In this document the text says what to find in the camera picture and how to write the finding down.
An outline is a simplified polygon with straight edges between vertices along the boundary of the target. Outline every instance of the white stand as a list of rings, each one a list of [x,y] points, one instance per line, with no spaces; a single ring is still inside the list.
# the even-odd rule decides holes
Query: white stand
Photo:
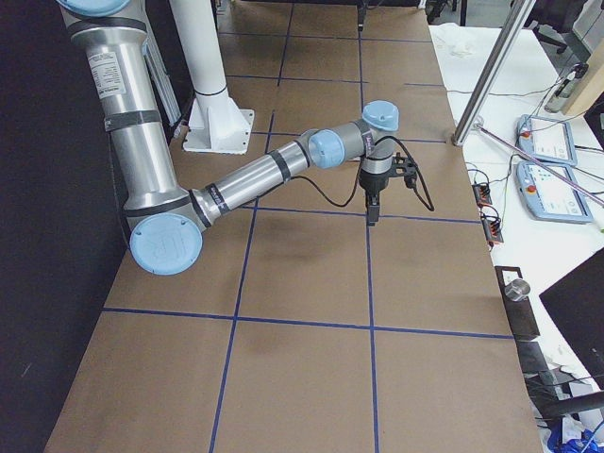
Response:
[[[185,139],[187,151],[244,154],[254,122],[228,97],[210,0],[170,0],[195,100]]]

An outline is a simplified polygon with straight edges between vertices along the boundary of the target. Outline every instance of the white sticker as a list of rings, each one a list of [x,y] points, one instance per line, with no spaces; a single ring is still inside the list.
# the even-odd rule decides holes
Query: white sticker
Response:
[[[98,97],[105,99],[117,94],[126,94],[124,79],[115,52],[92,55],[88,58]]]

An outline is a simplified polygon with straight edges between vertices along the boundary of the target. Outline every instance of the blue joint cap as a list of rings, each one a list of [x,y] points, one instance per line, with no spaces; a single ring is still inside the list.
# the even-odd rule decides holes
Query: blue joint cap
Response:
[[[388,101],[372,101],[362,110],[362,119],[376,129],[395,132],[398,130],[398,107]]]
[[[65,9],[88,17],[105,17],[126,7],[130,0],[57,0]]]
[[[337,167],[344,162],[344,143],[333,130],[318,131],[309,140],[310,158],[319,168]]]
[[[199,227],[184,215],[163,212],[135,226],[130,237],[134,260],[160,276],[178,274],[197,260],[203,240]]]

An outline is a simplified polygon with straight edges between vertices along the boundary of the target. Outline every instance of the blue and white control panel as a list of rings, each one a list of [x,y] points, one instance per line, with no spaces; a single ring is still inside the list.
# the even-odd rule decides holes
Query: blue and white control panel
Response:
[[[577,182],[569,165],[551,164],[547,167]],[[521,197],[537,220],[573,224],[594,221],[583,195],[538,165],[529,161],[518,163],[516,179]]]
[[[518,147],[539,160],[577,165],[577,152],[568,122],[522,115],[517,127]]]

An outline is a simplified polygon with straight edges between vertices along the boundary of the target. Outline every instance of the black chair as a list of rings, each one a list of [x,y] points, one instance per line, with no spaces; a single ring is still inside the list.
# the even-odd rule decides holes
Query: black chair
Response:
[[[537,26],[532,31],[537,39],[541,42],[555,45],[558,47],[556,52],[562,54],[568,45],[565,42],[544,35],[539,30],[539,27],[541,25],[550,25],[560,34],[569,33],[572,31],[573,24],[581,14],[583,5],[586,2],[587,0],[537,0],[525,22],[525,27],[536,21]]]

